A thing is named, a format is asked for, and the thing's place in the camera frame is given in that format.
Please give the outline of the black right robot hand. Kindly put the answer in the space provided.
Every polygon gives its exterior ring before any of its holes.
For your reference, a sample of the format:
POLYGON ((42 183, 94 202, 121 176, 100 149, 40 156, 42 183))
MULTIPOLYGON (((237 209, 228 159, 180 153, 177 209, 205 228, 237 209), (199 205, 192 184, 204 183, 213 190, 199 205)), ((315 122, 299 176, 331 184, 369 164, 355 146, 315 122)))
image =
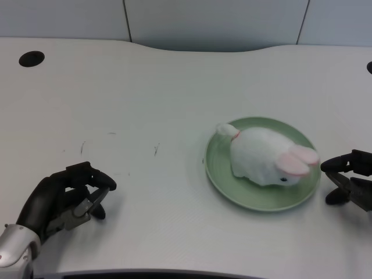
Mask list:
POLYGON ((370 177, 371 153, 354 149, 349 154, 326 160, 320 169, 337 186, 326 196, 327 205, 341 206, 353 202, 364 211, 371 211, 371 181, 344 176, 351 171, 370 177))

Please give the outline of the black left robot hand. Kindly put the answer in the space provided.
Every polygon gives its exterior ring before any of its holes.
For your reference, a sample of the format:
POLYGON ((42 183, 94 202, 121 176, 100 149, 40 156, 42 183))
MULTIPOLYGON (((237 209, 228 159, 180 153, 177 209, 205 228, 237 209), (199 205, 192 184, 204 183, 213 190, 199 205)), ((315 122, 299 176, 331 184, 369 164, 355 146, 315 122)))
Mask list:
POLYGON ((45 241, 61 230, 72 230, 92 217, 104 220, 101 202, 117 187, 107 174, 90 162, 67 167, 45 177, 31 193, 16 224, 35 232, 45 241))

